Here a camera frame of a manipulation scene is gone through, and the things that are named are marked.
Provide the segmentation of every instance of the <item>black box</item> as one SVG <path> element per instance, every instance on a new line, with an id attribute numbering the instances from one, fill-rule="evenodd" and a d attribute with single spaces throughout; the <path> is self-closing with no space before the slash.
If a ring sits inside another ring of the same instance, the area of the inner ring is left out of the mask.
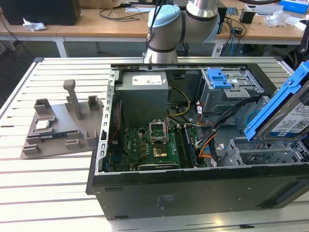
<path id="1" fill-rule="evenodd" d="M 252 23 L 253 17 L 255 15 L 255 11 L 246 11 L 246 10 L 242 10 L 241 15 L 240 15 L 240 22 L 241 23 Z"/>
<path id="2" fill-rule="evenodd" d="M 78 0 L 0 0 L 5 18 L 11 25 L 33 23 L 73 26 L 81 9 Z"/>

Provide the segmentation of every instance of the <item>hard drive label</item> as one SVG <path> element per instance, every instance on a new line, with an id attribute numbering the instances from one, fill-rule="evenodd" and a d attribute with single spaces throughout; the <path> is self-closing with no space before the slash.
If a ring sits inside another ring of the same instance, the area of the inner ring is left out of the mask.
<path id="1" fill-rule="evenodd" d="M 289 137 L 309 125 L 309 106 L 300 103 L 271 131 L 273 136 Z"/>

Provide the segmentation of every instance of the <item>white sticker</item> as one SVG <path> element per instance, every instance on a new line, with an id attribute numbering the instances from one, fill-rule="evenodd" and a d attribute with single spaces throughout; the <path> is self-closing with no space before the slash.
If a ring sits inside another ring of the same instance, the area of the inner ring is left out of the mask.
<path id="1" fill-rule="evenodd" d="M 213 167 L 217 167 L 217 162 L 214 161 L 214 159 L 211 159 L 211 164 L 213 165 Z"/>
<path id="2" fill-rule="evenodd" d="M 161 85 L 162 80 L 160 75 L 144 75 L 144 76 L 133 76 L 132 85 L 133 86 L 151 86 L 151 85 Z"/>
<path id="3" fill-rule="evenodd" d="M 235 79 L 228 79 L 227 81 L 228 81 L 229 83 L 238 83 L 238 81 L 235 80 Z"/>
<path id="4" fill-rule="evenodd" d="M 271 132 L 279 132 L 278 136 L 285 136 L 284 133 L 300 133 L 308 125 L 309 106 L 300 103 Z"/>
<path id="5" fill-rule="evenodd" d="M 202 108 L 201 106 L 198 106 L 198 107 L 197 107 L 197 113 L 198 113 L 198 114 L 201 115 L 201 114 L 203 113 L 202 110 L 203 110 L 203 108 Z"/>
<path id="6" fill-rule="evenodd" d="M 217 150 L 224 150 L 224 144 L 218 144 Z"/>
<path id="7" fill-rule="evenodd" d="M 279 133 L 277 136 L 285 136 L 287 135 L 288 133 Z"/>

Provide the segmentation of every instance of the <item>blue box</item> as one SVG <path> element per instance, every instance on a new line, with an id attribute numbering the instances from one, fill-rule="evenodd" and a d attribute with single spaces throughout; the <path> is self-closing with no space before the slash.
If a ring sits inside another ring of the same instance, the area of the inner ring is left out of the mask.
<path id="1" fill-rule="evenodd" d="M 305 14 L 308 9 L 308 2 L 301 0 L 281 0 L 279 5 L 284 6 L 284 11 Z"/>

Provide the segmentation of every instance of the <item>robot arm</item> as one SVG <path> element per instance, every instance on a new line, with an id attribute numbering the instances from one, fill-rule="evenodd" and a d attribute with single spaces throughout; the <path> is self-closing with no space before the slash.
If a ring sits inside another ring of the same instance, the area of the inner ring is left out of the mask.
<path id="1" fill-rule="evenodd" d="M 186 11 L 178 6 L 163 5 L 149 35 L 144 63 L 177 63 L 177 44 L 200 43 L 213 35 L 219 23 L 216 2 L 192 0 Z M 154 13 L 154 9 L 149 13 L 149 27 Z"/>

